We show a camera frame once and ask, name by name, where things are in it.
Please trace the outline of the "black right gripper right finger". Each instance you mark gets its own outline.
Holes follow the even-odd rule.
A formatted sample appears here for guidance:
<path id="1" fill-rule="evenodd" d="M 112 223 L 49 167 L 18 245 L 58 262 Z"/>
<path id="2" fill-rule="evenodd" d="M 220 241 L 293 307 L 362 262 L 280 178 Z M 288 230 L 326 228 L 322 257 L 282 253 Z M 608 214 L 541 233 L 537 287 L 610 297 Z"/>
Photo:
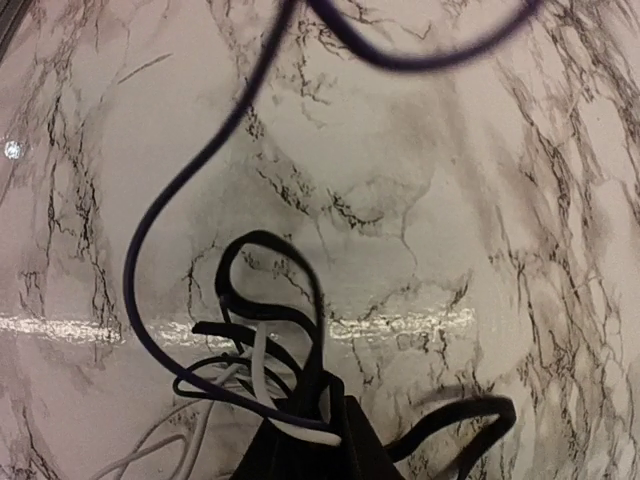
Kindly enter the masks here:
<path id="1" fill-rule="evenodd" d="M 403 479 L 358 401 L 345 394 L 343 381 L 324 377 L 323 387 L 322 415 L 341 443 L 320 455 L 322 479 Z"/>

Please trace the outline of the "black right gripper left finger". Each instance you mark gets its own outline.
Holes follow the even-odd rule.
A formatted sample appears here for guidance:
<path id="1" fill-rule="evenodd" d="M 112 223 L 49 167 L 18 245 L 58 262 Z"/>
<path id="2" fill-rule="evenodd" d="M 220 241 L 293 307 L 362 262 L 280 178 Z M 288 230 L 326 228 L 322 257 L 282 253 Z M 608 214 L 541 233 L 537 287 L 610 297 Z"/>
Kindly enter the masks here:
<path id="1" fill-rule="evenodd" d="M 236 480 L 341 479 L 344 451 L 294 439 L 264 420 L 234 472 Z"/>

